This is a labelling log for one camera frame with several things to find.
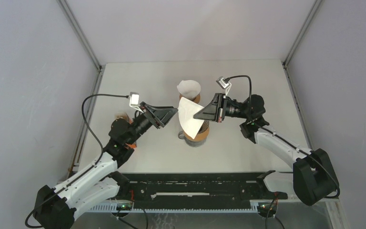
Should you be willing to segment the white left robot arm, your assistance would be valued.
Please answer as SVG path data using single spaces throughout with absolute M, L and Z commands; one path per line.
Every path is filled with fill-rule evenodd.
M 44 229 L 69 229 L 83 213 L 98 203 L 130 193 L 128 179 L 118 169 L 134 152 L 132 145 L 152 126 L 165 127 L 178 112 L 172 106 L 140 103 L 142 114 L 133 120 L 117 118 L 110 140 L 101 154 L 85 168 L 54 187 L 43 186 L 37 194 L 33 217 Z

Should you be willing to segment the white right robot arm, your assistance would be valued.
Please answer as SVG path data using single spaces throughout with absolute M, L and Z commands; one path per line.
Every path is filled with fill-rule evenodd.
M 340 185 L 328 153 L 312 150 L 281 136 L 264 118 L 264 99 L 253 94 L 244 102 L 216 93 L 212 101 L 194 114 L 194 119 L 222 122 L 226 117 L 242 118 L 240 130 L 244 138 L 269 150 L 291 169 L 291 173 L 269 171 L 256 185 L 261 198 L 275 192 L 295 194 L 311 206 L 323 198 L 337 198 Z

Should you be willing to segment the white paper coffee filter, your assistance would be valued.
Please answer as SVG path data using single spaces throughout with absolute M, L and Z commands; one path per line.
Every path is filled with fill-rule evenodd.
M 177 90 L 182 97 L 193 100 L 200 94 L 201 86 L 194 80 L 182 80 L 177 85 Z

